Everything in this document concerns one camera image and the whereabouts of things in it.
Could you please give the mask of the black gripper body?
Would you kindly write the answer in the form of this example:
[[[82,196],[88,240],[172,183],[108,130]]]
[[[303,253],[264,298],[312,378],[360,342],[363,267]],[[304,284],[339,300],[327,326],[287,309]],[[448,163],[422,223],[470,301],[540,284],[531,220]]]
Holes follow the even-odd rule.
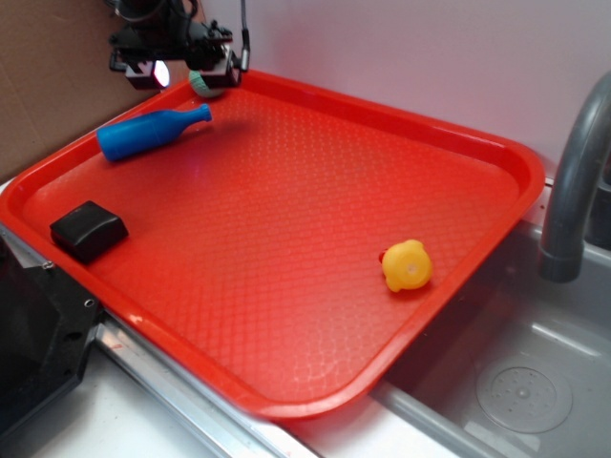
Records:
[[[182,61],[193,71],[234,66],[233,34],[217,21],[197,19],[197,1],[115,1],[123,28],[112,34],[110,69],[138,70],[141,63]]]

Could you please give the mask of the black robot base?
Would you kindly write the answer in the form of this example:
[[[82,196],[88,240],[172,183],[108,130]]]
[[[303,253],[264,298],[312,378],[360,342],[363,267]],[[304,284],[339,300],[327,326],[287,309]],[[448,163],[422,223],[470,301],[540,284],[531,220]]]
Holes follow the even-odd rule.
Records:
[[[100,312],[60,267],[25,267],[1,242],[2,438],[81,383]]]

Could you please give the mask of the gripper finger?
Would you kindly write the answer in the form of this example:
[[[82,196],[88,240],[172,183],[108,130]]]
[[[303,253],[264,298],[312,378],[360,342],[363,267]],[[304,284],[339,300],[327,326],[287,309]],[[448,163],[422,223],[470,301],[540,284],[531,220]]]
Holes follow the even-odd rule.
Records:
[[[222,48],[223,55],[211,70],[201,70],[200,75],[210,89],[232,89],[242,82],[241,61],[229,47]]]
[[[139,91],[163,90],[170,85],[170,71],[163,61],[127,62],[117,51],[111,53],[110,70],[123,73]]]

